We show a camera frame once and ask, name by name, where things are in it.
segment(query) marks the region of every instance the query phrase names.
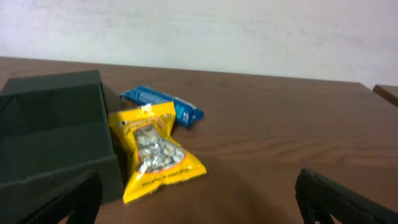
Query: white wall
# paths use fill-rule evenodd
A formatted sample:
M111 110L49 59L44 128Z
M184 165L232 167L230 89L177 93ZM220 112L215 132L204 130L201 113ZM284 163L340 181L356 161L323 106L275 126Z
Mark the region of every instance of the white wall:
M0 55L398 85L397 0L0 0Z

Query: open box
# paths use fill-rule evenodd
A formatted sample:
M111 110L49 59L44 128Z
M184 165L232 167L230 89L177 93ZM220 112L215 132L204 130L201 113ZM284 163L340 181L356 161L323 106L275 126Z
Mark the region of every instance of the open box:
M102 178L103 203L122 197L100 73L8 80L0 94L0 211L90 169Z

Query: blue snack bar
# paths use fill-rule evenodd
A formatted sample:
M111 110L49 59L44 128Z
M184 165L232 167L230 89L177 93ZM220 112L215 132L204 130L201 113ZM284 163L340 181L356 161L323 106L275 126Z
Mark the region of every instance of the blue snack bar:
M144 85L139 85L136 88L125 91L120 97L131 100L137 105L146 105L148 103L155 105L173 101L177 122L185 128L188 128L194 121L201 119L204 115L204 112L199 110L195 105Z

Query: dark green box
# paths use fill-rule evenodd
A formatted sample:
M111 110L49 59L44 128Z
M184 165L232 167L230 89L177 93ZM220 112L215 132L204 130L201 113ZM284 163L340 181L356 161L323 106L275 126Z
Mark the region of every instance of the dark green box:
M103 203L122 197L100 73L8 80L0 94L0 211L90 169L101 175Z

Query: wooden table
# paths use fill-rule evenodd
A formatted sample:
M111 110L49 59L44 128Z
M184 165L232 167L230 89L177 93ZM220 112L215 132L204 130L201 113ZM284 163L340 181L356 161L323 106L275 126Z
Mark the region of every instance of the wooden table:
M398 86L376 85L373 92L377 93L393 105L398 106Z
M10 77L100 69L110 111L138 84L196 104L173 137L208 177L103 205L97 223L301 223L294 183L308 167L398 210L398 109L359 83L0 58Z

